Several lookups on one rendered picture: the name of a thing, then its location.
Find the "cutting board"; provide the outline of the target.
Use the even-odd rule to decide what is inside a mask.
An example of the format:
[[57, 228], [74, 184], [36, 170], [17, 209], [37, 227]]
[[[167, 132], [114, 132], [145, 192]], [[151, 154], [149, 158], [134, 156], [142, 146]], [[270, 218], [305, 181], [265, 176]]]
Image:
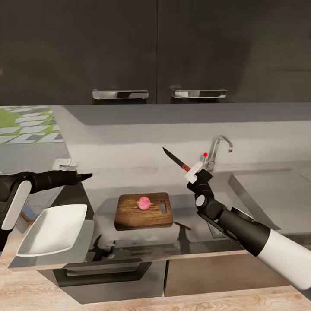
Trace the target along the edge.
[[[150, 201], [149, 208], [142, 211], [137, 202], [146, 197]], [[161, 212], [160, 203], [165, 202], [166, 213]], [[124, 194], [119, 196], [114, 227], [138, 228], [173, 224], [169, 195], [166, 192], [146, 194]]]

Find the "bowl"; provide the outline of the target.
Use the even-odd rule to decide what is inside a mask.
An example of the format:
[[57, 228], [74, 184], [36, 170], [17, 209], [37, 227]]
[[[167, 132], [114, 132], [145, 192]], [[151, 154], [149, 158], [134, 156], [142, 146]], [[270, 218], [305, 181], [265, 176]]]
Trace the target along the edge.
[[74, 247], [86, 217], [86, 204], [45, 209], [19, 245], [17, 256], [42, 256]]

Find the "parer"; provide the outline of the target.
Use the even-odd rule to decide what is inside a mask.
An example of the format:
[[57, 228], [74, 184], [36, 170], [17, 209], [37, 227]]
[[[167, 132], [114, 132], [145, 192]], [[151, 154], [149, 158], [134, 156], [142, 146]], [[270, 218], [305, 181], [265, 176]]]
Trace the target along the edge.
[[184, 164], [180, 159], [178, 159], [175, 155], [173, 155], [172, 153], [170, 153], [168, 150], [166, 150], [164, 147], [163, 147], [165, 153], [170, 157], [172, 158], [177, 164], [179, 164], [179, 166], [181, 166], [182, 169], [186, 170], [186, 172], [188, 172], [190, 170], [190, 168]]

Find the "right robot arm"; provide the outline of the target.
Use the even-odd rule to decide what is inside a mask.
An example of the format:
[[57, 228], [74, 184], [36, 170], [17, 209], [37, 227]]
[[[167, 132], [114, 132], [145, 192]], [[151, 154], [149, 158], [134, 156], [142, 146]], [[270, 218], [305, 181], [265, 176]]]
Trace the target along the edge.
[[215, 200], [208, 181], [212, 175], [197, 162], [185, 175], [195, 193], [197, 214], [231, 241], [242, 245], [311, 302], [311, 251], [278, 232]]

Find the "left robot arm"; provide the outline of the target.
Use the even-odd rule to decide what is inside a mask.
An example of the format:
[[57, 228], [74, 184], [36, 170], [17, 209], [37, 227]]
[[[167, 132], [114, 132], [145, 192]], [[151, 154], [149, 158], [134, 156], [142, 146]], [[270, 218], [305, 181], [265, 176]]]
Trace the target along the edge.
[[14, 229], [29, 194], [64, 185], [76, 185], [93, 176], [76, 174], [65, 167], [79, 167], [72, 159], [56, 159], [52, 171], [43, 173], [9, 172], [0, 174], [0, 256], [8, 234]]

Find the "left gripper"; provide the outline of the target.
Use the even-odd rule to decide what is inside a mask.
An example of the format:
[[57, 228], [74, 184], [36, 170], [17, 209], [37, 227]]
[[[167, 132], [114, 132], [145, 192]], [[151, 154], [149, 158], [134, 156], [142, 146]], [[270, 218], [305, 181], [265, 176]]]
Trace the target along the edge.
[[[43, 172], [46, 173], [50, 179], [50, 186], [48, 189], [62, 187], [64, 185], [76, 185], [78, 182], [82, 182], [85, 179], [88, 179], [93, 176], [92, 173], [89, 174], [76, 174], [76, 171], [49, 171]], [[47, 189], [47, 190], [48, 190]]]

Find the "vidalia onion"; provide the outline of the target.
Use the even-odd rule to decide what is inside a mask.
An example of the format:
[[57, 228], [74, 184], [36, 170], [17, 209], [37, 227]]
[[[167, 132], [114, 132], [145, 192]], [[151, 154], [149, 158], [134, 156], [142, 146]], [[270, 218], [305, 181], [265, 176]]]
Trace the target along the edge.
[[139, 201], [137, 202], [137, 206], [140, 210], [145, 211], [149, 208], [150, 205], [150, 201], [148, 198], [146, 197], [142, 197], [139, 199]]

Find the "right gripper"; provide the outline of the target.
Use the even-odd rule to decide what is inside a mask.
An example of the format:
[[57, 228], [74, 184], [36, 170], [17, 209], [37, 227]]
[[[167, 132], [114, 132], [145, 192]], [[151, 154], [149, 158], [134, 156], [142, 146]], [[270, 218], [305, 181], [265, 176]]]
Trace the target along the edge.
[[212, 178], [212, 175], [208, 172], [205, 171], [204, 169], [201, 169], [200, 172], [197, 173], [197, 180], [192, 184], [188, 183], [186, 187], [191, 190], [192, 192], [195, 193], [195, 188], [197, 188], [200, 185], [208, 185], [208, 181]]

